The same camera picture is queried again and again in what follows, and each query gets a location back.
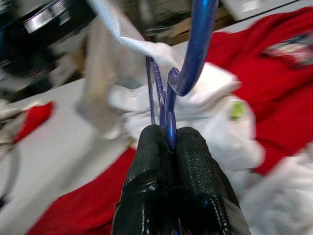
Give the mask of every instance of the white towel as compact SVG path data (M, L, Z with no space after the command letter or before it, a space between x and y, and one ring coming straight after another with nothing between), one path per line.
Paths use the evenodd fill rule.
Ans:
M313 231L313 155L306 148L285 158L240 198L253 235Z

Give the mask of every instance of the red cloth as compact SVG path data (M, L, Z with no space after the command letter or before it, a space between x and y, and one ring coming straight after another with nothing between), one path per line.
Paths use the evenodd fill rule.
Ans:
M94 181L59 197L27 235L109 235L134 155L127 149Z
M21 141L28 134L33 132L38 126L40 126L47 119L49 119L53 109L53 105L53 102L49 102L45 105L34 106L30 110L28 110L23 127L20 132L15 136L13 143Z
M256 115L256 139L266 151L258 173L268 173L313 139L313 66L296 70L282 59L261 55L271 45L312 30L313 7L306 7L212 38L207 61L238 76L242 86L234 94Z

